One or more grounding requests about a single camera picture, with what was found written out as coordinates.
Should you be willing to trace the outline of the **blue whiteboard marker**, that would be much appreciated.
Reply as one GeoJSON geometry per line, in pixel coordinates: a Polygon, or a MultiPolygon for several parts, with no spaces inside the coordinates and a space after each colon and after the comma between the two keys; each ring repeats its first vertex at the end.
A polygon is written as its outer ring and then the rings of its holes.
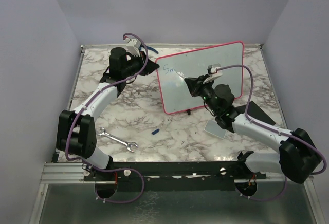
{"type": "Polygon", "coordinates": [[[181,72],[176,72],[177,75],[179,75],[181,78],[185,79],[186,77],[181,72]]]}

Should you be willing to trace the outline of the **blue marker cap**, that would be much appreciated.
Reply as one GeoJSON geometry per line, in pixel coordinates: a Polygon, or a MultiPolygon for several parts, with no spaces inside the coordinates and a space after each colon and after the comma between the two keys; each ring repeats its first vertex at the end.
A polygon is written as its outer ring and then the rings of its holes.
{"type": "Polygon", "coordinates": [[[151,134],[152,134],[152,135],[155,135],[155,134],[157,134],[159,131],[160,131],[160,129],[156,129],[156,130],[152,131],[151,134]]]}

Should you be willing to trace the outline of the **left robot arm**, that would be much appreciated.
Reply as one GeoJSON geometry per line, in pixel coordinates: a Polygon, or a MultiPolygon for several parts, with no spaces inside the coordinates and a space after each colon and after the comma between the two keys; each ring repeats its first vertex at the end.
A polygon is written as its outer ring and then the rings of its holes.
{"type": "Polygon", "coordinates": [[[60,113],[56,148],[65,153],[67,160],[82,159],[96,167],[100,179],[110,179],[114,172],[113,158],[97,147],[95,121],[120,96],[129,80],[147,76],[158,68],[144,51],[133,55],[122,47],[113,48],[109,66],[96,90],[74,110],[60,113]]]}

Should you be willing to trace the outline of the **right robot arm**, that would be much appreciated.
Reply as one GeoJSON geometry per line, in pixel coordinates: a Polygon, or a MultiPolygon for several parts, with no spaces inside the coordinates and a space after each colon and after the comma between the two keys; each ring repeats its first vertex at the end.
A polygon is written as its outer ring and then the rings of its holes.
{"type": "Polygon", "coordinates": [[[302,129],[290,131],[247,117],[233,106],[234,95],[228,85],[213,87],[207,76],[186,78],[185,83],[193,97],[201,97],[215,116],[217,124],[232,133],[254,139],[274,152],[251,153],[245,161],[236,165],[241,178],[253,173],[279,173],[295,183],[302,184],[322,161],[308,133],[302,129]]]}

